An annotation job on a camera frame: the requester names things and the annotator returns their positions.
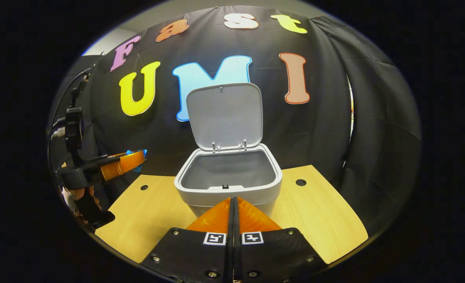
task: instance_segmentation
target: trash can lid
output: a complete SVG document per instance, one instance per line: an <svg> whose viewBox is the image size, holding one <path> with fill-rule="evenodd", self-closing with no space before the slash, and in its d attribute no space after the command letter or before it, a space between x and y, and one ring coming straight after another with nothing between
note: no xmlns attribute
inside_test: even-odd
<svg viewBox="0 0 465 283"><path fill-rule="evenodd" d="M262 95L252 83L196 88L187 111L197 145L206 151L258 145L262 139Z"/></svg>

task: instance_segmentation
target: wooden tabletop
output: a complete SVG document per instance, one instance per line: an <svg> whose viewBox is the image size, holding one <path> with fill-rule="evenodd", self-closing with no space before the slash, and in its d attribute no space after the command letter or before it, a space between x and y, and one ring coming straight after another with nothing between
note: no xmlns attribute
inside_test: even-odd
<svg viewBox="0 0 465 283"><path fill-rule="evenodd" d="M364 225L348 203L312 166L282 170L281 192L271 219L295 227L326 263L367 240ZM295 184L297 179L305 186ZM186 228L196 216L173 184L175 177L140 175L110 207L115 220L96 235L128 258L141 262L171 227Z"/></svg>

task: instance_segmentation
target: letter m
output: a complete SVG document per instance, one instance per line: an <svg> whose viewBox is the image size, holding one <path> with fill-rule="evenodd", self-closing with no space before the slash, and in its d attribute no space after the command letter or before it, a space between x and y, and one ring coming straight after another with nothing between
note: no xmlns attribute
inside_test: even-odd
<svg viewBox="0 0 465 283"><path fill-rule="evenodd" d="M229 56L222 61L213 79L198 63L187 63L176 67L173 75L178 77L180 83L180 111L177 113L177 120L189 121L186 99L192 90L205 86L249 83L248 65L251 62L249 56Z"/></svg>

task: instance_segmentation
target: hole in table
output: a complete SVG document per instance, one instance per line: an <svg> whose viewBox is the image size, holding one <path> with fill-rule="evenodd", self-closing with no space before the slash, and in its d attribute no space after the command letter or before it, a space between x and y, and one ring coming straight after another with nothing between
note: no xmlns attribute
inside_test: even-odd
<svg viewBox="0 0 465 283"><path fill-rule="evenodd" d="M303 179L299 179L299 180L297 180L295 183L296 183L297 185L299 185L299 186L304 186L304 185L306 185L306 181L303 180Z"/></svg>

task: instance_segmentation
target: orange gripper pad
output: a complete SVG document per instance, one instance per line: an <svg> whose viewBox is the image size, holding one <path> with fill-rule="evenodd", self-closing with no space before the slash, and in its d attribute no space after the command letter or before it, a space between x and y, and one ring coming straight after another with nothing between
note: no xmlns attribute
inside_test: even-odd
<svg viewBox="0 0 465 283"><path fill-rule="evenodd" d="M213 206L197 220L187 227L188 230L227 233L229 223L229 205L231 198L227 198L216 206ZM267 232L281 229L259 208L256 208L246 200L238 197L238 211L240 212L240 233Z"/></svg>
<svg viewBox="0 0 465 283"><path fill-rule="evenodd" d="M135 169L140 164L145 161L143 156L143 151L138 151L132 154L126 154L121 156L120 160L117 162L112 162L106 165L101 166L101 173L105 181L114 179L115 177L121 176L122 174Z"/></svg>

